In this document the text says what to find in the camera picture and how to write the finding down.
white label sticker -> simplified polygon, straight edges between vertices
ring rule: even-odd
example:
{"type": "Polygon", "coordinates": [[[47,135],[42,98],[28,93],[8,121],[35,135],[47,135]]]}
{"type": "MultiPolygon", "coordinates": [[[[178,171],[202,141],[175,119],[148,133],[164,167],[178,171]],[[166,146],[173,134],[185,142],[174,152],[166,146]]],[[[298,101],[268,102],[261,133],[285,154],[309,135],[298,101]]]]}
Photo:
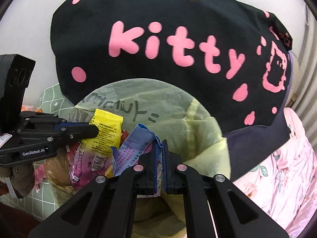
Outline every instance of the white label sticker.
{"type": "Polygon", "coordinates": [[[11,134],[4,133],[0,136],[0,148],[12,137],[11,134]]]}

curtain fold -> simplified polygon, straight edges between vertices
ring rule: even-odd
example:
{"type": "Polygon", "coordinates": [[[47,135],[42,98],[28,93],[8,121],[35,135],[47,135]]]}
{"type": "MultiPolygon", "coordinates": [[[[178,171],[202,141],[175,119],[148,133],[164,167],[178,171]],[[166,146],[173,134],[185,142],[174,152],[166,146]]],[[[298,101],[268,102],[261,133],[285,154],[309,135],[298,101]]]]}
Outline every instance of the curtain fold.
{"type": "Polygon", "coordinates": [[[306,136],[317,150],[317,21],[306,7],[304,42],[299,55],[299,85],[295,88],[298,98],[292,109],[302,120],[306,136]]]}

metal screw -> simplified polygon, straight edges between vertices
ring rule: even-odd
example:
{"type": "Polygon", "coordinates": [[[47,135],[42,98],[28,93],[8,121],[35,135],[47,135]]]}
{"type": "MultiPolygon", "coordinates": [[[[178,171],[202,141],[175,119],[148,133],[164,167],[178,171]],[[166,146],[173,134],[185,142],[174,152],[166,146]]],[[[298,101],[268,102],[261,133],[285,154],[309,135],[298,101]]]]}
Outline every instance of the metal screw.
{"type": "Polygon", "coordinates": [[[135,165],[133,167],[133,170],[136,171],[136,172],[140,172],[144,169],[143,165],[135,165]]]}
{"type": "Polygon", "coordinates": [[[223,175],[216,175],[216,181],[218,182],[224,182],[226,178],[223,175]]]}
{"type": "Polygon", "coordinates": [[[104,183],[106,181],[105,176],[97,176],[96,177],[96,182],[97,183],[104,183]]]}
{"type": "Polygon", "coordinates": [[[178,169],[179,171],[186,171],[186,170],[187,170],[187,166],[186,166],[186,165],[178,165],[178,166],[177,166],[177,169],[178,169]]]}

yellow snack wrapper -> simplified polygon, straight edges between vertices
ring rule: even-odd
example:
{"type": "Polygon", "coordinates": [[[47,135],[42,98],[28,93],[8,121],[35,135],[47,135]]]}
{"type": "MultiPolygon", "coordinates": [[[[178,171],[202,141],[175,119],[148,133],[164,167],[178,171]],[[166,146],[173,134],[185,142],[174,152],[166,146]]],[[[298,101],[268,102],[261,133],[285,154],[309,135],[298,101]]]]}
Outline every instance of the yellow snack wrapper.
{"type": "Polygon", "coordinates": [[[120,145],[122,122],[122,116],[96,109],[95,115],[89,124],[96,125],[99,134],[93,139],[83,139],[80,149],[97,152],[106,157],[112,156],[110,147],[118,149],[120,145]]]}

